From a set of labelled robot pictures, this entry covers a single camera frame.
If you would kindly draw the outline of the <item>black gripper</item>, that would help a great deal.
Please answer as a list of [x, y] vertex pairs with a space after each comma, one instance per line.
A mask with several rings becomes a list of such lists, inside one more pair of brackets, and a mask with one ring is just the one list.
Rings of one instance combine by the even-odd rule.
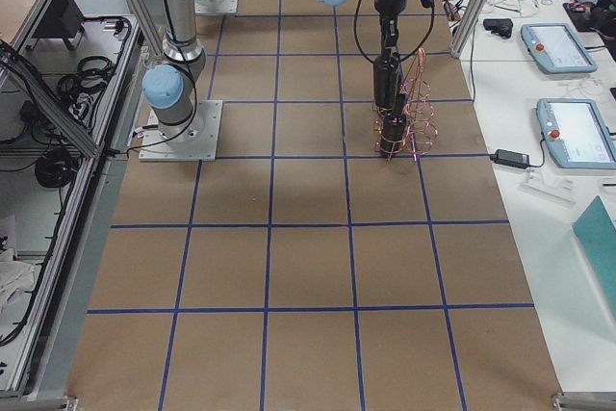
[[407, 0], [374, 0], [379, 13], [381, 51], [394, 49], [398, 45], [398, 16], [407, 5]]

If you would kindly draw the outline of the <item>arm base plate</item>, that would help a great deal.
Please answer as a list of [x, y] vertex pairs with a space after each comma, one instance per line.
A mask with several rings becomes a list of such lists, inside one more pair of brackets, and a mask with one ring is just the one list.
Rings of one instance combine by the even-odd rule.
[[197, 15], [236, 14], [239, 0], [194, 0]]
[[196, 116], [188, 128], [161, 125], [153, 110], [147, 123], [155, 125], [144, 132], [139, 159], [145, 162], [212, 162], [217, 157], [218, 135], [223, 110], [221, 100], [199, 100]]

